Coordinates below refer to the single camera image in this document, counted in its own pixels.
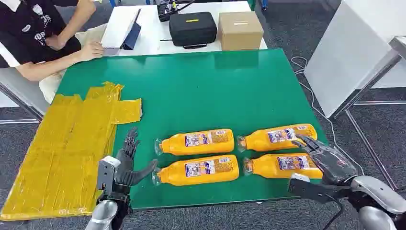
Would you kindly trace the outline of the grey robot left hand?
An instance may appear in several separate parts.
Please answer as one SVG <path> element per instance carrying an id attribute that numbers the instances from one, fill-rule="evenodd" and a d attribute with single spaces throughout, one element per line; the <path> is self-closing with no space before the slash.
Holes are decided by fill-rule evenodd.
<path id="1" fill-rule="evenodd" d="M 134 170 L 134 157 L 139 144 L 137 127 L 133 127 L 127 133 L 123 146 L 118 150 L 116 159 L 121 163 L 115 173 L 115 182 L 126 186 L 134 186 L 152 173 L 158 164 L 158 160 L 153 159 L 143 169 Z"/>

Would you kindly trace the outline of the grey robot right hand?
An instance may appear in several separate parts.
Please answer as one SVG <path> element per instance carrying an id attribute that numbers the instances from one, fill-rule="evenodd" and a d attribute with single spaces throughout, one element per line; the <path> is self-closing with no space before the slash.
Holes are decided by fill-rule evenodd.
<path id="1" fill-rule="evenodd" d="M 331 185 L 346 185 L 359 171 L 337 148 L 315 140 L 310 136 L 297 135 L 292 144 L 304 150 L 323 173 L 323 180 Z"/>

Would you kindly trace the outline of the person's right hand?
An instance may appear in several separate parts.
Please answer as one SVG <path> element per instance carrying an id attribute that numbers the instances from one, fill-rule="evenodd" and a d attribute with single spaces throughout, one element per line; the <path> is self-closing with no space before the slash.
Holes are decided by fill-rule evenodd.
<path id="1" fill-rule="evenodd" d="M 95 58 L 101 58 L 104 54 L 104 48 L 99 42 L 90 42 L 78 52 L 78 62 L 90 61 Z"/>

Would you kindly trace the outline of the person's left hand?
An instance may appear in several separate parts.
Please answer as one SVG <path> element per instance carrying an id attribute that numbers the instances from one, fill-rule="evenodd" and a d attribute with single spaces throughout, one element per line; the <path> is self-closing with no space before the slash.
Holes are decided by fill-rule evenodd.
<path id="1" fill-rule="evenodd" d="M 53 50 L 61 50 L 65 47 L 68 38 L 65 38 L 61 35 L 52 35 L 45 39 L 45 43 L 48 47 L 52 48 Z"/>

